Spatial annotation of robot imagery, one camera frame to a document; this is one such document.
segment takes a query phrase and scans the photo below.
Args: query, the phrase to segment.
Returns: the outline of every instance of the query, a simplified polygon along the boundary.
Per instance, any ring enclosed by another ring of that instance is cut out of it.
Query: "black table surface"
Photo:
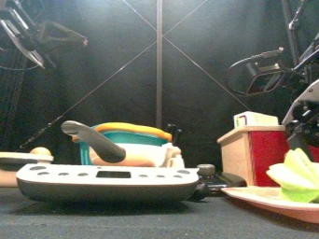
[[[0,188],[0,238],[319,238],[319,224],[228,196],[166,204],[55,204]]]

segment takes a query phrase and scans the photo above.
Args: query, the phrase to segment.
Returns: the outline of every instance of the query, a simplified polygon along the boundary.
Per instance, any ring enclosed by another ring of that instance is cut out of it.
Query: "black curtain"
[[[64,120],[90,126],[111,121],[156,126],[158,1],[42,4],[36,20],[59,22],[87,36],[88,46],[62,55],[55,70],[26,72],[6,150],[16,150],[50,126],[24,151],[43,146],[55,163],[80,163],[79,147],[60,130]],[[292,66],[280,1],[163,0],[163,34],[162,125],[175,123],[183,130],[186,166],[212,163],[220,170],[216,140],[234,128],[234,115],[251,110],[282,120],[291,106],[284,89],[255,97],[226,89],[227,68],[263,51],[283,47],[286,65]]]
[[[10,135],[26,75],[24,69],[28,66],[28,59],[7,39],[2,45],[0,64],[0,150],[6,150],[10,147]]]

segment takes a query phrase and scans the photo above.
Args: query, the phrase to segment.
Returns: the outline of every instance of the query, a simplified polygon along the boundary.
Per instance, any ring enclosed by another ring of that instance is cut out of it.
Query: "yellow lid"
[[[119,130],[119,131],[128,131],[132,133],[152,134],[154,136],[158,136],[160,138],[167,139],[168,141],[172,141],[172,135],[164,132],[163,130],[150,126],[136,125],[131,123],[123,123],[123,122],[103,123],[95,127],[95,130],[98,132]]]

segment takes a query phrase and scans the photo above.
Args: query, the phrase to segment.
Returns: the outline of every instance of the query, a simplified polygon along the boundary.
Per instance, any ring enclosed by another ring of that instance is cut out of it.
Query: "pot handle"
[[[78,121],[68,120],[62,124],[66,134],[76,136],[94,148],[106,162],[120,162],[126,158],[126,150],[119,147],[102,133]]]

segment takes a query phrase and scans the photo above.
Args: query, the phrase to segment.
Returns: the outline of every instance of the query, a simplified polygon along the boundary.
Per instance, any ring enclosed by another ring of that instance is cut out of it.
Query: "plate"
[[[44,160],[52,162],[54,156],[34,153],[0,152],[0,162],[8,162],[8,160],[12,160],[14,162],[23,160]]]
[[[224,188],[222,190],[231,197],[274,213],[306,222],[319,223],[319,204],[282,200],[279,198],[280,188],[278,187]]]

